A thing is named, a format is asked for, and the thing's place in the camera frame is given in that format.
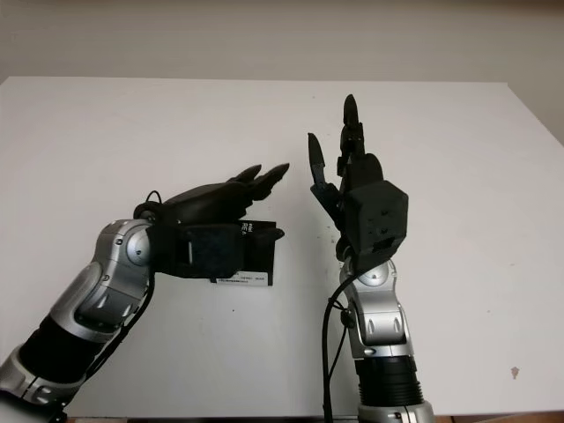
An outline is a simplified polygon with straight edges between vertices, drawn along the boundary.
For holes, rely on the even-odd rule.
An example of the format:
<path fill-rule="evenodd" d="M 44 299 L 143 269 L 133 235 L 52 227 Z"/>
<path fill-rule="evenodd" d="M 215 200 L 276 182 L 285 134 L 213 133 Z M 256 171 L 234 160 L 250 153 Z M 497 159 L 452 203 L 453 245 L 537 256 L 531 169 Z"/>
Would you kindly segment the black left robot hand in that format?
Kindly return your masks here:
<path fill-rule="evenodd" d="M 284 163 L 261 174 L 262 167 L 254 165 L 225 182 L 198 186 L 165 202 L 147 199 L 136 206 L 133 217 L 151 221 L 152 231 L 162 242 L 187 243 L 194 227 L 219 228 L 239 222 L 253 203 L 271 194 L 289 167 Z"/>

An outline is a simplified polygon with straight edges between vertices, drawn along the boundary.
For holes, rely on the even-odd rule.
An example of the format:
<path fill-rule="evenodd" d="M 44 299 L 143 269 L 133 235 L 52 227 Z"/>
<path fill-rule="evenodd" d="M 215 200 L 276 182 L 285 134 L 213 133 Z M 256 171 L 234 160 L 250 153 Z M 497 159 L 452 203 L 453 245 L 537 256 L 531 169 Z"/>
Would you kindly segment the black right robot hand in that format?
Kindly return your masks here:
<path fill-rule="evenodd" d="M 325 162 L 317 137 L 313 133 L 308 134 L 308 160 L 313 177 L 310 190 L 340 232 L 336 257 L 338 261 L 343 262 L 346 250 L 353 244 L 345 231 L 345 194 L 383 179 L 382 166 L 378 159 L 365 151 L 363 125 L 359 119 L 356 99 L 351 94 L 346 96 L 344 103 L 340 151 L 337 174 L 341 178 L 341 185 L 336 187 L 325 180 Z"/>

